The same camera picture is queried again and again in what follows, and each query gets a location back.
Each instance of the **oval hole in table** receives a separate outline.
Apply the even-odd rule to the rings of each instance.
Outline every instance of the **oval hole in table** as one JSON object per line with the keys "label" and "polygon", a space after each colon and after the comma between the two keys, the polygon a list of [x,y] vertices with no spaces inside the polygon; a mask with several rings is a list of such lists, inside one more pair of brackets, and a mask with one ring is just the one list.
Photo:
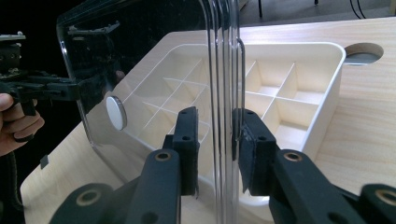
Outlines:
{"label": "oval hole in table", "polygon": [[384,55],[384,49],[374,43],[358,43],[345,48],[344,64],[366,65],[378,61]]}

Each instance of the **white compartment box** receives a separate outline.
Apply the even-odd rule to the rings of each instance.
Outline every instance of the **white compartment box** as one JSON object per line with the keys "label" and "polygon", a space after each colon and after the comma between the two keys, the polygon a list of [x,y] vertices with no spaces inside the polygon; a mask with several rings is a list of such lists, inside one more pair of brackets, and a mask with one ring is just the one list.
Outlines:
{"label": "white compartment box", "polygon": [[[344,49],[333,43],[257,44],[245,45],[245,49],[245,107],[259,115],[280,148],[302,151],[314,161],[337,106]],[[196,106],[200,184],[210,186],[213,148],[208,67],[206,45],[170,50],[122,99],[128,120],[122,132],[143,143],[142,150],[161,148],[165,135],[175,129],[177,113]],[[240,205],[241,220],[271,219],[264,197],[241,193]]]}

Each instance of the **gray floor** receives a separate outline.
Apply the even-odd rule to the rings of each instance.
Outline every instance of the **gray floor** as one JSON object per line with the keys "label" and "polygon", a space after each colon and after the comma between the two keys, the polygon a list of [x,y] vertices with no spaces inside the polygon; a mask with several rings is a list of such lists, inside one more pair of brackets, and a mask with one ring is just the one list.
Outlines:
{"label": "gray floor", "polygon": [[[241,8],[241,27],[256,25],[293,24],[320,21],[358,20],[349,0],[261,0],[262,18],[259,16],[259,0],[248,0]],[[358,0],[352,0],[355,11],[363,19]],[[394,16],[389,13],[390,0],[360,0],[361,11],[367,19]]]}

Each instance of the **clear acrylic panel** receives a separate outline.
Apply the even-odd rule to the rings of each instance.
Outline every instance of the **clear acrylic panel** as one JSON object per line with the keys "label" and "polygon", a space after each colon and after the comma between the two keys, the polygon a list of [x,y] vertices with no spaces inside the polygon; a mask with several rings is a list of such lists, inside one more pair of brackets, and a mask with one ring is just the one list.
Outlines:
{"label": "clear acrylic panel", "polygon": [[238,10],[234,0],[88,0],[57,22],[92,149],[124,183],[174,133],[178,112],[198,109],[199,193],[182,197],[182,223],[238,222]]}

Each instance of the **light wood tabletop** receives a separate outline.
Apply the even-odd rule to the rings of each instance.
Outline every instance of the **light wood tabletop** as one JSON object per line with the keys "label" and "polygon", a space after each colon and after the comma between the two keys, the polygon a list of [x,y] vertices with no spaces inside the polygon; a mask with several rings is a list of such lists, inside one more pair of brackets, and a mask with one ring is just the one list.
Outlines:
{"label": "light wood tabletop", "polygon": [[[380,46],[383,55],[378,61],[343,65],[338,105],[315,164],[334,185],[356,194],[368,183],[396,187],[396,18],[244,27],[240,32],[245,44]],[[168,37],[193,41],[188,36],[175,33]],[[49,154],[49,164],[44,169],[38,166],[22,183],[26,223],[48,223],[71,191],[92,182],[113,188],[122,184],[92,150],[79,124]]]}

